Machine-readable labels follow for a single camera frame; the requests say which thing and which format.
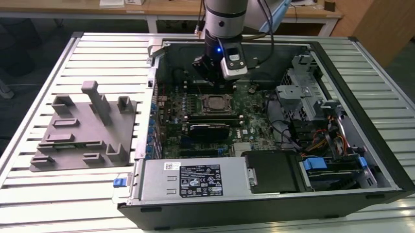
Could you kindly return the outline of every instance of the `power supply label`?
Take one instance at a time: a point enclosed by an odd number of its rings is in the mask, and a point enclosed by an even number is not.
[[[223,196],[219,165],[181,166],[181,196],[183,198]]]

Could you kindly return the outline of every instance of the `wooden cabinet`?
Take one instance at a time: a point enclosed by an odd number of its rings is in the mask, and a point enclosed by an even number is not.
[[[415,34],[415,0],[337,0],[345,17],[331,36],[355,36],[388,66]]]

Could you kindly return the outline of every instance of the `slotted metal table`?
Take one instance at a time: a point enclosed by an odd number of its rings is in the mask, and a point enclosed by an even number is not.
[[[81,86],[97,80],[109,100],[129,95],[139,101],[131,153],[146,135],[150,109],[149,49],[163,38],[195,38],[189,34],[75,33],[46,85],[0,159],[0,231],[142,232],[117,210],[129,188],[113,181],[134,167],[79,169],[34,173],[29,170],[37,146],[51,121],[55,95],[89,101]],[[415,179],[415,105],[359,42],[346,37],[290,37],[277,40],[319,41],[412,179]],[[171,232],[414,232],[415,195],[392,204],[371,206],[337,219],[179,229]]]

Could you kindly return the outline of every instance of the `green circuit board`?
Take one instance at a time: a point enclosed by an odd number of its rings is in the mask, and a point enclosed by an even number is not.
[[[266,114],[263,113],[265,92],[257,91],[249,94],[251,85],[238,84],[234,94],[227,94],[231,104],[231,113],[243,115],[242,127],[231,127],[230,136],[226,140],[215,143],[191,143],[185,146],[189,140],[185,130],[185,116],[205,115],[203,94],[187,94],[181,88],[167,89],[165,93],[169,99],[163,102],[162,125],[166,128],[166,137],[163,142],[163,158],[183,158],[182,151],[217,150],[218,157],[234,156],[234,143],[247,142],[251,150],[275,150],[277,143]]]

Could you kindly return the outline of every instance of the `cpu socket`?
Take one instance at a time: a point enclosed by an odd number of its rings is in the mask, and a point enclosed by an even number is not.
[[[202,105],[203,114],[206,115],[231,115],[231,95],[203,95]]]

